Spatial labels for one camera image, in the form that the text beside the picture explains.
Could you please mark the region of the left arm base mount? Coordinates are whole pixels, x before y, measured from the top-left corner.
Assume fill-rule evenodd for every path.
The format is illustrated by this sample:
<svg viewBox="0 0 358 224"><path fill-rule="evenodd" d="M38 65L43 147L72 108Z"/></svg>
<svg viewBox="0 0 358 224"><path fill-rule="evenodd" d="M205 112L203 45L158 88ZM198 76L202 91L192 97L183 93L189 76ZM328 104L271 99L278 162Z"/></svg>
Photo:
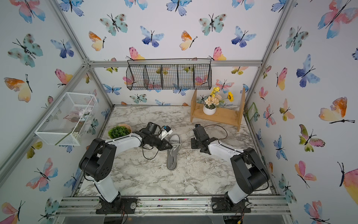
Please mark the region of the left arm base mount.
<svg viewBox="0 0 358 224"><path fill-rule="evenodd" d="M99 198L100 208L96 209L96 214L134 214L138 204L135 197L122 197L120 194L111 203Z"/></svg>

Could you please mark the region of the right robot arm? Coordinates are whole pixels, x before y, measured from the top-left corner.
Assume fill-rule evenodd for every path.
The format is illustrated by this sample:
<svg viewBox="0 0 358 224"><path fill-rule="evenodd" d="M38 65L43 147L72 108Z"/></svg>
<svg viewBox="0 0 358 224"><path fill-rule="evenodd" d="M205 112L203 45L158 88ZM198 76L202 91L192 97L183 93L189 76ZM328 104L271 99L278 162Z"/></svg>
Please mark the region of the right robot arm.
<svg viewBox="0 0 358 224"><path fill-rule="evenodd" d="M192 149L199 149L202 153L219 157L231 164L236 184L226 193L230 203L237 204L268 184L269 173L253 148L238 149L222 143L218 138L210 137L200 124L195 125L193 133Z"/></svg>

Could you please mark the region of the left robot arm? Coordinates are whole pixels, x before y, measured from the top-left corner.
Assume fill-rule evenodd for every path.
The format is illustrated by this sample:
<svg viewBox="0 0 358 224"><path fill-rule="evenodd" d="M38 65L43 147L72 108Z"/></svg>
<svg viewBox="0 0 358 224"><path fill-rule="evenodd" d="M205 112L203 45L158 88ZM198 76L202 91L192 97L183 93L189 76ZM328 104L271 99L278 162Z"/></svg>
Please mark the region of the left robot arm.
<svg viewBox="0 0 358 224"><path fill-rule="evenodd" d="M163 126L159 133L155 133L157 128L157 124L149 122L145 128L126 136L110 140L96 138L92 141L79 162L79 168L84 173L84 177L94 183L102 200L114 203L120 199L120 193L110 175L116 155L145 145L156 148L158 151L172 149L172 145L165 139L172 133L172 129L169 126Z"/></svg>

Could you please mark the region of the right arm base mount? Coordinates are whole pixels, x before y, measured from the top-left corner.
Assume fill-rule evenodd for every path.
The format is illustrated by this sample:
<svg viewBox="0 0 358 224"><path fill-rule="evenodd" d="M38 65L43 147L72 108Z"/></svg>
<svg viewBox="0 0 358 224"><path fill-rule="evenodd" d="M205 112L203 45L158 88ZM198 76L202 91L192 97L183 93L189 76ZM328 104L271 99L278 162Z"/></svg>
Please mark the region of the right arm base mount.
<svg viewBox="0 0 358 224"><path fill-rule="evenodd" d="M250 213L250 202L247 198L244 198L238 203L233 203L229 196L225 194L222 197L212 197L211 207L213 213Z"/></svg>

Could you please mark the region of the grey canvas sneaker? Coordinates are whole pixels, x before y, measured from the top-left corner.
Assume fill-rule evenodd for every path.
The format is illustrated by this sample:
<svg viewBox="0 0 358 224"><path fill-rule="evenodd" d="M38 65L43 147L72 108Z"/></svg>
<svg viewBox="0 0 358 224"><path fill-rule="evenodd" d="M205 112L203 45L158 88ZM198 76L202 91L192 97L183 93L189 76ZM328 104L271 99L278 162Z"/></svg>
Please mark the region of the grey canvas sneaker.
<svg viewBox="0 0 358 224"><path fill-rule="evenodd" d="M173 134L168 141L172 145L172 148L168 150L167 169L173 171L177 168L178 152L181 147L181 138L178 134Z"/></svg>

